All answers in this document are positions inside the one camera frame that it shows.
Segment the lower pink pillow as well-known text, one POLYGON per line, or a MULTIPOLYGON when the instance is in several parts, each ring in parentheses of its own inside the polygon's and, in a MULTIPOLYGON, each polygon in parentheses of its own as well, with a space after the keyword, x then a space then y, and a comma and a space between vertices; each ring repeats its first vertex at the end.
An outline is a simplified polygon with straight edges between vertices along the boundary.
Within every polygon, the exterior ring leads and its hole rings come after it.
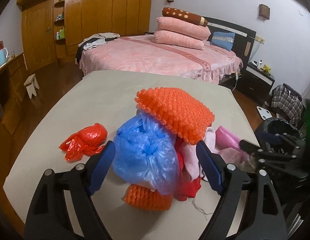
POLYGON ((203 41, 168 30, 157 30, 154 33, 153 40, 157 44, 167 44, 190 49, 204 50, 203 41))

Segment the pink covered bed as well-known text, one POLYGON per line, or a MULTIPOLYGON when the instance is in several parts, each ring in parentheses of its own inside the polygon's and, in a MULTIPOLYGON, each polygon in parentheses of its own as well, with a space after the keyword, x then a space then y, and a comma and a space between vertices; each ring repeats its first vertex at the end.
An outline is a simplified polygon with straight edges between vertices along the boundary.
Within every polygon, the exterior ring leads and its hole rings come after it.
POLYGON ((203 50, 154 43, 152 35, 121 37, 82 52, 84 75, 97 70, 122 70, 171 75, 219 84, 235 74, 242 60, 233 51, 204 43, 203 50))

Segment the red cloth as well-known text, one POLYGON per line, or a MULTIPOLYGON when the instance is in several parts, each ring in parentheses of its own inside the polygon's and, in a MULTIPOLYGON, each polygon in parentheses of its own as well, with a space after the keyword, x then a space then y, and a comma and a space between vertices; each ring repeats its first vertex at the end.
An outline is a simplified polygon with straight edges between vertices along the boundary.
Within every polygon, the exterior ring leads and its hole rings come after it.
POLYGON ((174 192, 174 198, 178 201, 186 201, 188 198, 195 198, 197 192, 201 188, 201 177, 190 181, 189 174, 185 169, 183 156, 179 152, 179 147, 182 142, 184 142, 183 139, 177 138, 175 143, 175 150, 179 163, 179 176, 174 192))

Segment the orange foam net sleeve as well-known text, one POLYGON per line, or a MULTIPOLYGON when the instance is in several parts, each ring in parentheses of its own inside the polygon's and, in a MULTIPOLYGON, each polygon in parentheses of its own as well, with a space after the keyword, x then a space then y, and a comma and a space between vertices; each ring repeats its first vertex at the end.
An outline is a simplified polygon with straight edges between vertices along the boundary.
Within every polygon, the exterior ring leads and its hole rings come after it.
POLYGON ((135 102, 138 109, 191 145, 204 139, 207 128, 215 120, 206 105, 180 88, 142 89, 137 92, 135 102))

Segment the light pink towel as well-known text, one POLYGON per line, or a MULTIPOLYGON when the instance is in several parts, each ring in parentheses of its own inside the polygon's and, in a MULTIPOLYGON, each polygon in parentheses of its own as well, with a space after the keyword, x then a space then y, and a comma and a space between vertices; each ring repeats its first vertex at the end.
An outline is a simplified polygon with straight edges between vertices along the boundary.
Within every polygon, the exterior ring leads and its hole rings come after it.
MULTIPOLYGON (((216 134, 212 127, 208 127, 204 136, 204 142, 208 149, 212 153, 217 153, 215 148, 216 145, 216 134)), ((193 181, 201 176, 199 161, 196 155, 196 145, 191 145, 188 142, 182 142, 179 147, 179 152, 183 156, 184 166, 189 174, 190 181, 193 181)))

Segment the white bathroom scale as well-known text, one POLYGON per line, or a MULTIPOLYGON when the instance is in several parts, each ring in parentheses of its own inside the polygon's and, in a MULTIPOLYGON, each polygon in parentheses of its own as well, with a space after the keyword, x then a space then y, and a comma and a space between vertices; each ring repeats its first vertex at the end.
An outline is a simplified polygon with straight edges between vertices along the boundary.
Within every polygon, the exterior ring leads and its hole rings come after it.
POLYGON ((258 110, 259 115, 261 116, 262 120, 266 120, 268 118, 272 118, 272 114, 269 110, 257 106, 256 109, 258 110))

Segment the wooden wardrobe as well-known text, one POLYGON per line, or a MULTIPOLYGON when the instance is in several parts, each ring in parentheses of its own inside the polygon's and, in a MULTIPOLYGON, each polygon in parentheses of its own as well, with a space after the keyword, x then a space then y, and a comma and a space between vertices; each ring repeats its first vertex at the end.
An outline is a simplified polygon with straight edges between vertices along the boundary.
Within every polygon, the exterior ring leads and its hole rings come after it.
POLYGON ((149 30, 151 0, 17 0, 24 59, 30 73, 75 55, 96 33, 141 35, 149 30))

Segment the red plastic bag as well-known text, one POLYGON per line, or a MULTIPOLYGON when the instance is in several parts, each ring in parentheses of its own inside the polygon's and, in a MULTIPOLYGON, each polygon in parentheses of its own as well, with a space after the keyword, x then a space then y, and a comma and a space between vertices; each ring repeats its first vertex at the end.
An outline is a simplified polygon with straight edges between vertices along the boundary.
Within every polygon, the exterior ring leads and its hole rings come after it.
POLYGON ((95 123, 70 135, 60 144, 59 149, 65 153, 66 161, 80 161, 84 155, 90 157, 99 154, 104 148, 107 135, 107 129, 100 123, 95 123))

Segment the upper pink pillow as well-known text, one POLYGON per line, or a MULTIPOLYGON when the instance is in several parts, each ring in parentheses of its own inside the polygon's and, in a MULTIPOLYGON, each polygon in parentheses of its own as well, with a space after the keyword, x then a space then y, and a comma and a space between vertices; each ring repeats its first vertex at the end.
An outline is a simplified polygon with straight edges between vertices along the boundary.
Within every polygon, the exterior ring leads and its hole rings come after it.
POLYGON ((158 17, 156 19, 158 28, 183 34, 198 40, 206 41, 211 32, 208 27, 195 25, 173 17, 158 17))

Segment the black headboard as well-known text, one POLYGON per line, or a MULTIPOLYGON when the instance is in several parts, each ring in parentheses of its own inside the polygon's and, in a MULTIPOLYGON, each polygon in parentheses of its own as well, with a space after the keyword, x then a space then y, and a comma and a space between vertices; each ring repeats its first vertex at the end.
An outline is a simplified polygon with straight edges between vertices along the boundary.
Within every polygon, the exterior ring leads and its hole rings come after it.
POLYGON ((235 23, 210 17, 204 18, 207 20, 208 28, 211 32, 211 35, 208 38, 209 41, 211 41, 215 32, 235 33, 234 44, 231 50, 242 60, 242 63, 245 66, 250 59, 256 32, 235 23))

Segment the pink mesh cloth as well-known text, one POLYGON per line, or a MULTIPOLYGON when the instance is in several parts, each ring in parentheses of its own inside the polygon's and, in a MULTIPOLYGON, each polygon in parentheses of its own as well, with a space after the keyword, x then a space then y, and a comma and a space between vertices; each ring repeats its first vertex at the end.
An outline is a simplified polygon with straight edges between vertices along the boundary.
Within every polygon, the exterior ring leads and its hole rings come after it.
POLYGON ((226 128, 219 126, 215 132, 215 149, 225 163, 239 166, 248 160, 248 154, 240 149, 240 139, 226 128))

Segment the blue plastic bag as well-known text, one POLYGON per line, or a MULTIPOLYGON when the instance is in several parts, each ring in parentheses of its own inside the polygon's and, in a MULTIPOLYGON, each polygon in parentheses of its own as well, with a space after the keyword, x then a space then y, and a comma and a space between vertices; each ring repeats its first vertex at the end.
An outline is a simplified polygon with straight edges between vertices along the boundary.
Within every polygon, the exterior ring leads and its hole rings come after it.
POLYGON ((140 111, 116 132, 113 170, 130 184, 172 194, 179 176, 175 142, 172 132, 140 111))

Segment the yellow plush toy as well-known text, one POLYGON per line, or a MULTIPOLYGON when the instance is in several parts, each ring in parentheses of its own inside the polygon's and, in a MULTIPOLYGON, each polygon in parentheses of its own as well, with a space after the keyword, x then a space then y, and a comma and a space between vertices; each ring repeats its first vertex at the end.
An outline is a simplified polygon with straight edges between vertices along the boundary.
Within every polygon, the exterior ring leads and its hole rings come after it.
POLYGON ((271 68, 269 66, 267 66, 266 64, 261 68, 262 72, 270 75, 271 74, 271 68))

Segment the small orange foam net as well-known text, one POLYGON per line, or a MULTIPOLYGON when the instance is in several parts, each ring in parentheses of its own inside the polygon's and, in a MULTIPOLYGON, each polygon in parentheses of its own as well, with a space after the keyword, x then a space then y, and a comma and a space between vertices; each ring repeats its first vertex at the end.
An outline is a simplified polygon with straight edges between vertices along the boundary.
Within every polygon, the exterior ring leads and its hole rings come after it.
POLYGON ((157 190, 151 191, 148 188, 132 184, 128 187, 125 203, 146 211, 166 211, 172 204, 172 195, 161 195, 157 190))

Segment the small white wooden stool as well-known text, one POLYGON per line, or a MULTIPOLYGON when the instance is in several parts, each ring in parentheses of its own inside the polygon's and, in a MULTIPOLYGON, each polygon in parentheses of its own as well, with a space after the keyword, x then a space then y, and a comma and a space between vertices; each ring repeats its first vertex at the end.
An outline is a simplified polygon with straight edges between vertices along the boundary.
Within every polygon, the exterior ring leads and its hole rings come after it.
POLYGON ((30 99, 32 99, 32 96, 37 96, 37 90, 39 90, 39 84, 36 79, 36 74, 30 75, 24 82, 24 86, 30 99))

